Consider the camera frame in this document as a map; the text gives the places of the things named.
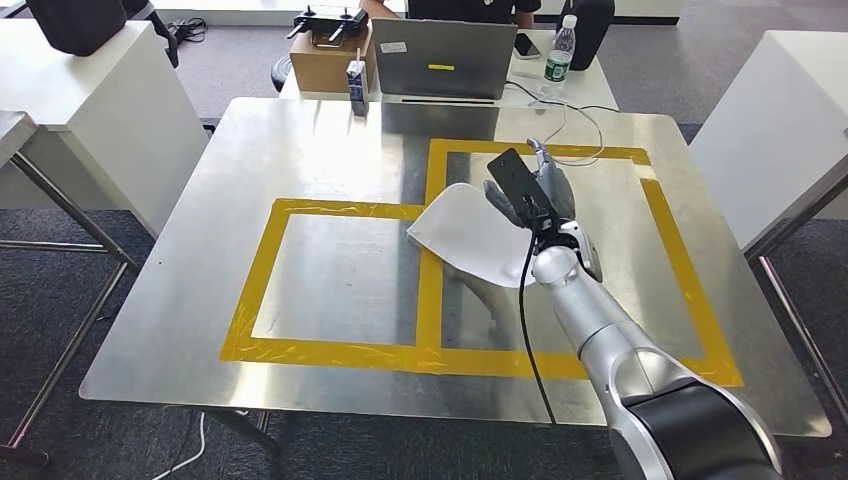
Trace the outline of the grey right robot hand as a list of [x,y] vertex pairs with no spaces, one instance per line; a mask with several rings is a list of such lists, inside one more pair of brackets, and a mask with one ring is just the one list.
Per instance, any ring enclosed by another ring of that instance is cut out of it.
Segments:
[[547,148],[532,137],[526,143],[537,169],[530,171],[516,149],[504,151],[487,165],[493,180],[483,181],[484,196],[519,228],[557,229],[576,217],[573,191]]

